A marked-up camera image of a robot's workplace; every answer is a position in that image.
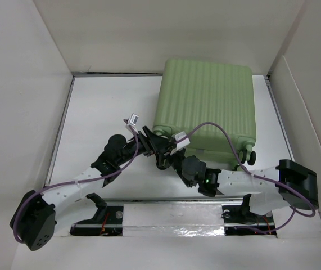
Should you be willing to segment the green hard-shell suitcase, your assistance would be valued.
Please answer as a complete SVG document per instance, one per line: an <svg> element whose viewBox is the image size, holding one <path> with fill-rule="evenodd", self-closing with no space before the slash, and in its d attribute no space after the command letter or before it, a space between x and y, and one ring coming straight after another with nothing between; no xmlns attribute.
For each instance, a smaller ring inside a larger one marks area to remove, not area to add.
<svg viewBox="0 0 321 270"><path fill-rule="evenodd" d="M170 58L165 63L152 131L165 137L190 133L186 155L254 165L256 119L248 66Z"/></svg>

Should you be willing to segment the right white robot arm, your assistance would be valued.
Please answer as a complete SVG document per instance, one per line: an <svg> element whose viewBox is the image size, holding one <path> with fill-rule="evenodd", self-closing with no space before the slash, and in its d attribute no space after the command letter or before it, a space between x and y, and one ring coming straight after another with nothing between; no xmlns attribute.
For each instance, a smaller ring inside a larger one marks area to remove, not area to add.
<svg viewBox="0 0 321 270"><path fill-rule="evenodd" d="M319 208L316 172L288 159L277 166L254 171L212 169L185 151L160 152L156 156L159 169L172 167L186 187L197 187L198 193L215 197L242 196L240 215L253 221L260 215L290 207L313 217Z"/></svg>

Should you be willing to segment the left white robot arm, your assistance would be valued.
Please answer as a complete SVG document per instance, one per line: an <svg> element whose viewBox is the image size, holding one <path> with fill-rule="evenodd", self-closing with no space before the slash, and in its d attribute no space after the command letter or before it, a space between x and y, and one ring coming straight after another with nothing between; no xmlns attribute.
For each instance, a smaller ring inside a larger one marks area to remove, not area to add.
<svg viewBox="0 0 321 270"><path fill-rule="evenodd" d="M45 186L39 191L30 190L21 199L11 221L15 240L31 251L43 247L53 236L57 217L71 204L83 198L91 199L86 216L93 223L106 218L106 202L95 189L114 181L139 155L156 157L157 163L165 161L175 148L173 139L154 134L147 126L137 131L128 125L132 138L121 134L108 139L100 156L90 165L84 175L67 182Z"/></svg>

